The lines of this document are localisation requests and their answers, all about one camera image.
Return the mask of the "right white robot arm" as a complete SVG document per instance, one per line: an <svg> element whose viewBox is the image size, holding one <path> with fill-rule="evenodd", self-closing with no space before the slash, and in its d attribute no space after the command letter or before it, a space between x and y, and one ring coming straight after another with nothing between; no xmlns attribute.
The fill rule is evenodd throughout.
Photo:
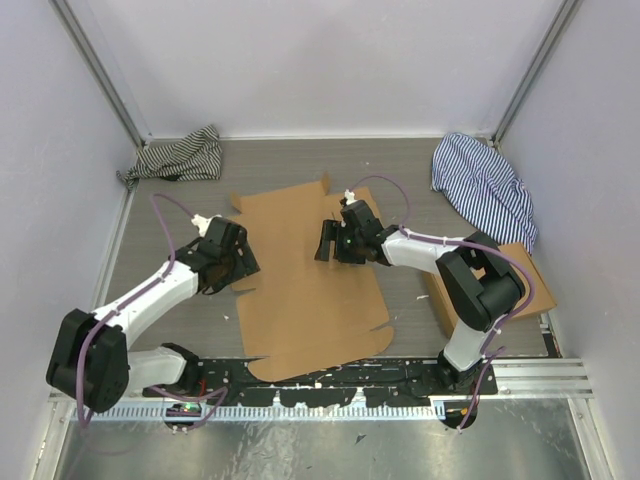
<svg viewBox="0 0 640 480"><path fill-rule="evenodd" d="M410 267L440 277L458 320L436 364L436 378L451 394L462 394L476 378L497 323L525 297L515 264L487 235L429 236L400 225L383 226L363 200L345 201L339 220L322 223L317 261L367 262Z"/></svg>

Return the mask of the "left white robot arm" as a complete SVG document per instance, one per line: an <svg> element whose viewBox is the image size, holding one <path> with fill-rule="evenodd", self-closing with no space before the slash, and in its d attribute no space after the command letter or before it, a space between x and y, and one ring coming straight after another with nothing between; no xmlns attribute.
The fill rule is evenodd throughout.
<svg viewBox="0 0 640 480"><path fill-rule="evenodd" d="M175 343L147 351L133 344L171 309L215 294L259 272L248 231L221 216L192 219L197 237L171 249L158 271L116 300L63 318L46 371L47 384L94 413L133 392L154 387L181 397L202 383L199 357Z"/></svg>

